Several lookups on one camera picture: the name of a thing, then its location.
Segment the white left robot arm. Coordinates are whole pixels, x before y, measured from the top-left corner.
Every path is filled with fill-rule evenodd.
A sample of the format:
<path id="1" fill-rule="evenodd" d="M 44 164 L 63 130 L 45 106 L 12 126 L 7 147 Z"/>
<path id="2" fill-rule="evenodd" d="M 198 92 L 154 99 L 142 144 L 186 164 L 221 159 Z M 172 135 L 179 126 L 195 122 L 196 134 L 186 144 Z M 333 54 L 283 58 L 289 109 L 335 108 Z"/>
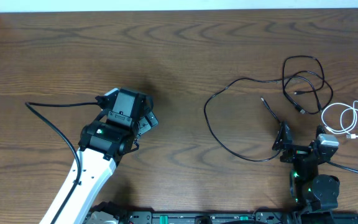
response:
<path id="1" fill-rule="evenodd" d="M 81 131 L 75 160 L 42 223 L 83 223 L 122 157 L 157 124 L 150 95 L 114 88 L 95 98 L 101 112 Z"/>

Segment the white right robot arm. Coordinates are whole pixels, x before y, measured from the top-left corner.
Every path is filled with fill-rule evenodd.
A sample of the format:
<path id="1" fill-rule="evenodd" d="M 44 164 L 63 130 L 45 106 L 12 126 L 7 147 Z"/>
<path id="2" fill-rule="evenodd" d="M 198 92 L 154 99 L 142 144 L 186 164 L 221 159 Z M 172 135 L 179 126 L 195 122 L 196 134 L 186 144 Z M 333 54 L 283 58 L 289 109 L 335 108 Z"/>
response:
<path id="1" fill-rule="evenodd" d="M 293 143 L 287 122 L 280 123 L 274 151 L 280 161 L 293 164 L 290 171 L 290 193 L 297 208 L 282 217 L 284 223 L 335 223 L 333 210 L 338 207 L 340 181 L 333 175 L 320 174 L 318 166 L 329 162 L 339 148 L 339 141 L 316 128 L 316 138 L 307 146 Z"/>

